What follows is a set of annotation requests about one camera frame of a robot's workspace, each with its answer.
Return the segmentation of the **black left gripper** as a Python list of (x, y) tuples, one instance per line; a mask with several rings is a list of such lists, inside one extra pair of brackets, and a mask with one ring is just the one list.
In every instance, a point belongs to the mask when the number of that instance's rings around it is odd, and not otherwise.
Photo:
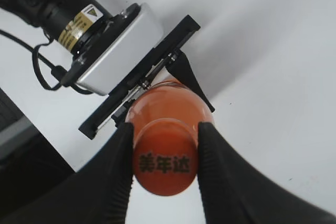
[(154, 78), (165, 68), (175, 79), (197, 94), (213, 113), (212, 106), (181, 47), (200, 29), (200, 25), (186, 15), (176, 27), (117, 84), (108, 97), (85, 119), (78, 130), (89, 139), (95, 138), (99, 127), (113, 119), (115, 127), (125, 121), (140, 90), (147, 90)]

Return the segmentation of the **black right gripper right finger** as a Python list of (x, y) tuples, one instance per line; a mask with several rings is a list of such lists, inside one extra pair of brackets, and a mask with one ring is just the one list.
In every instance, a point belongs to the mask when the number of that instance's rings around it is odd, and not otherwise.
[(198, 184), (206, 223), (335, 223), (241, 157), (212, 123), (198, 125)]

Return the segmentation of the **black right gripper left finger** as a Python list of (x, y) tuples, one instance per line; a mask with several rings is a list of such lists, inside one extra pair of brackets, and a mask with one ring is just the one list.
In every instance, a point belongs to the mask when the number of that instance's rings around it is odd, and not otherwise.
[(1, 223), (125, 223), (133, 182), (131, 123), (78, 172)]

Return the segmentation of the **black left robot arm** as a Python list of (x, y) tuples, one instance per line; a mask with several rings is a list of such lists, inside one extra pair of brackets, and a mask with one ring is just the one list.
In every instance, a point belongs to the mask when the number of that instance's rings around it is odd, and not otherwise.
[(58, 42), (72, 54), (69, 70), (51, 68), (58, 83), (50, 86), (40, 72), (39, 47), (32, 48), (34, 72), (44, 89), (71, 87), (81, 94), (105, 97), (79, 126), (89, 139), (107, 118), (123, 122), (134, 95), (148, 89), (163, 68), (209, 104), (181, 51), (200, 28), (191, 16), (165, 35), (146, 3), (134, 3), (117, 15), (96, 0), (1, 0), (1, 8), (42, 28), (49, 42)]

